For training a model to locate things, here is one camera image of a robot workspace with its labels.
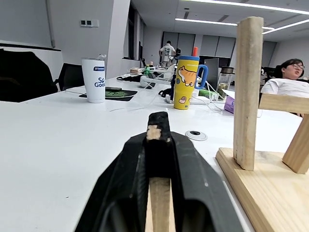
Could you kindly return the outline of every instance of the orange straw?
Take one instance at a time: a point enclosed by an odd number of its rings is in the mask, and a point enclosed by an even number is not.
[[[192,52],[192,56],[193,56],[193,57],[197,57],[197,56],[198,56],[198,55],[197,55],[197,50],[198,50],[197,47],[193,47],[193,52]]]

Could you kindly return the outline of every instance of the glasses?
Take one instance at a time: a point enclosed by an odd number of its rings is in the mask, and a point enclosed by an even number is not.
[[[292,64],[292,66],[293,66],[295,69],[305,70],[305,66],[304,66],[304,65]]]

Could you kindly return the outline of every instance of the black mouse pad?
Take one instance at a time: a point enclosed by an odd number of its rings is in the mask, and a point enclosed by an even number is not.
[[[137,93],[137,91],[131,91],[131,90],[120,90],[120,91],[105,91],[105,99],[107,100],[115,100],[115,101],[123,101],[128,102],[131,100],[134,95]],[[86,94],[80,95],[81,98],[86,98]]]

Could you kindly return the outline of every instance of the white cup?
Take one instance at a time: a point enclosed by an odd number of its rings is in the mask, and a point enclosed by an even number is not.
[[[83,58],[82,69],[88,101],[91,103],[103,103],[105,101],[104,61]]]

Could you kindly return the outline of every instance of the fluorescent light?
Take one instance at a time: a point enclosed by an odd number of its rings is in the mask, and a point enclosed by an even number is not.
[[[204,20],[194,20],[194,19],[183,19],[183,18],[175,18],[177,21],[185,21],[185,22],[194,22],[194,23],[209,23],[209,24],[219,24],[219,25],[228,25],[228,26],[237,26],[236,23],[222,23],[222,22],[213,22],[213,21],[204,21]],[[263,29],[273,30],[274,28],[262,27]]]
[[[269,28],[269,27],[262,27],[265,30],[274,30],[274,28]]]
[[[215,1],[215,0],[186,0],[186,1],[198,1],[198,2],[215,3],[215,4],[222,4],[222,5],[244,6],[244,7],[265,9],[265,10],[283,11],[283,12],[302,14],[302,15],[309,15],[308,11],[299,11],[299,10],[292,10],[292,9],[281,8],[281,7],[263,6],[263,5],[255,5],[255,4],[247,4],[247,3],[239,3],[239,2]]]
[[[276,28],[276,29],[273,29],[273,30],[269,30],[269,31],[263,32],[262,34],[265,35],[265,34],[268,34],[268,33],[272,33],[274,31],[282,30],[282,29],[285,29],[285,28],[290,28],[290,27],[293,27],[293,26],[296,26],[296,25],[300,25],[300,24],[303,24],[303,23],[309,23],[309,19],[304,20],[304,21],[300,21],[300,22],[297,22],[297,23],[289,24],[289,25],[286,25],[286,26],[281,27],[281,28]]]

